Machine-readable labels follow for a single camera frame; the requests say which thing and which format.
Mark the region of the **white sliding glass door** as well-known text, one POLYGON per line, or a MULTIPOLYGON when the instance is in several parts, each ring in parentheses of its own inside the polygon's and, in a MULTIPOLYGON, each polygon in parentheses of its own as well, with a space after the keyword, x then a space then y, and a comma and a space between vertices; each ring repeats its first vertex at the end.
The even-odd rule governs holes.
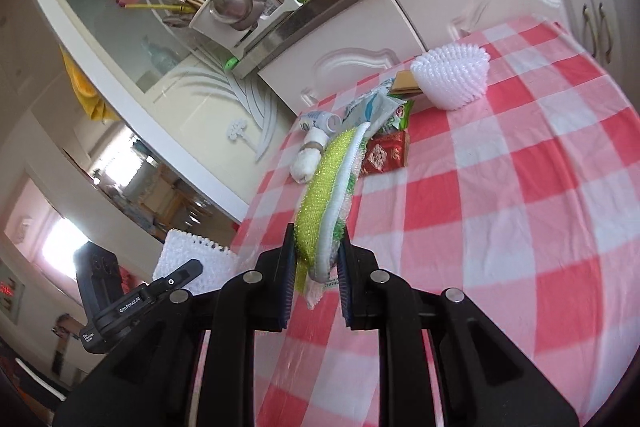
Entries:
POLYGON ((292 113, 257 75, 170 12, 171 0, 37 0, 106 103, 234 221, 247 215, 292 113))

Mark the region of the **small white bottle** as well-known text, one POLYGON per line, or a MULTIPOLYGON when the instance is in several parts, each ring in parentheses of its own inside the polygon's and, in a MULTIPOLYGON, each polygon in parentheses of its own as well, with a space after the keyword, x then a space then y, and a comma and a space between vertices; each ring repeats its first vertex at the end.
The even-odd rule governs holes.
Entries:
POLYGON ((304 131, 317 128, 327 135, 334 135, 340 130, 341 125, 342 118, 326 110, 312 110, 299 117, 299 127, 304 131))

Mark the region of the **red foil wrapper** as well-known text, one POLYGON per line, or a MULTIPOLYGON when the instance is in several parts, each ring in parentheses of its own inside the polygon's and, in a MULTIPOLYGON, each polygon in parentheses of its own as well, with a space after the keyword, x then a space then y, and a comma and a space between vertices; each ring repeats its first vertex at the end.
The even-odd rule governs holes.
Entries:
POLYGON ((406 130, 372 138, 361 164, 361 176, 395 171, 407 166, 409 133, 406 130))

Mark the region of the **rolled white tissue bundle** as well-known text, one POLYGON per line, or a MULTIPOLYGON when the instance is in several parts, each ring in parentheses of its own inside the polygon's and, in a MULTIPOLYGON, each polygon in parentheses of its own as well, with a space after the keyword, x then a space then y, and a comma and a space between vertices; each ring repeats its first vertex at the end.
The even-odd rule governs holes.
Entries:
POLYGON ((296 183, 306 184, 314 177, 329 139, 329 135, 317 127, 307 131, 290 167, 290 175, 296 183))

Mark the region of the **green yellow scrub sponge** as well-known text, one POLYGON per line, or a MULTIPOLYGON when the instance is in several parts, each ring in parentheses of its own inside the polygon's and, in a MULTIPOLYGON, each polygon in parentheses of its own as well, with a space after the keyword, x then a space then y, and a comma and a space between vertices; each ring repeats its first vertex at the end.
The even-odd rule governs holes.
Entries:
POLYGON ((310 309, 318 306, 330 285, 367 150, 369 128, 370 124, 363 122, 331 141, 296 213, 295 289, 310 309))

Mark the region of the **blue green snack wrapper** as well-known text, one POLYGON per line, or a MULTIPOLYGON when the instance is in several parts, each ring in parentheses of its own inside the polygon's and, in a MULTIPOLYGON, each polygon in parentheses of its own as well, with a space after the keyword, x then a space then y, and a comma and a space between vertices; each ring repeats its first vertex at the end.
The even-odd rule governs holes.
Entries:
POLYGON ((393 79, 386 79, 350 102, 345 108, 340 131, 357 128, 364 122, 369 123, 363 135, 366 139, 406 130, 414 101, 391 94, 393 82, 393 79))

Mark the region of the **white bristly foam cup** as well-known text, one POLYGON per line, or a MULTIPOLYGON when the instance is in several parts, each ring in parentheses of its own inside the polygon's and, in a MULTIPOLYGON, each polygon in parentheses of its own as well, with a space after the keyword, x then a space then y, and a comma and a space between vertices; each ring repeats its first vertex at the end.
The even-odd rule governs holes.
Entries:
POLYGON ((483 98, 489 62, 490 55, 484 48, 454 42, 417 56, 409 69, 432 104, 451 112, 483 98))

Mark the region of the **white kitchen cabinet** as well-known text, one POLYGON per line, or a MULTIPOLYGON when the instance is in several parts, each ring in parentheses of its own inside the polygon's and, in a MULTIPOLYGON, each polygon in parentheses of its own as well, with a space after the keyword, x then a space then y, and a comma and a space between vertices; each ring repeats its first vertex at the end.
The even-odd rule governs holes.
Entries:
POLYGON ((639 102, 639 0, 359 0, 258 74, 300 113, 424 51, 525 15, 561 23, 639 102))

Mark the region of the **steel ladle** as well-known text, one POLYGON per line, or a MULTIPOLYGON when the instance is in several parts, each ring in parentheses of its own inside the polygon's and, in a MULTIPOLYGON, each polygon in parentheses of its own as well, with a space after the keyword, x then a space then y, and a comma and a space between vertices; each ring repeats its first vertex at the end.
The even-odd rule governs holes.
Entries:
POLYGON ((255 26, 265 8, 265 0, 210 0, 209 3, 209 12, 215 20, 238 31, 255 26))

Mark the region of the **yellow hanging cloth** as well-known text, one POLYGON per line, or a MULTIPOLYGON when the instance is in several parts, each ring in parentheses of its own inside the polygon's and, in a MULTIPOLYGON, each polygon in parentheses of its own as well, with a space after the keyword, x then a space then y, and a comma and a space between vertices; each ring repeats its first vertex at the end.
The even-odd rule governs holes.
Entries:
POLYGON ((102 98, 64 46, 60 46, 60 51, 70 85, 85 114, 92 121, 120 121, 120 117, 102 98))

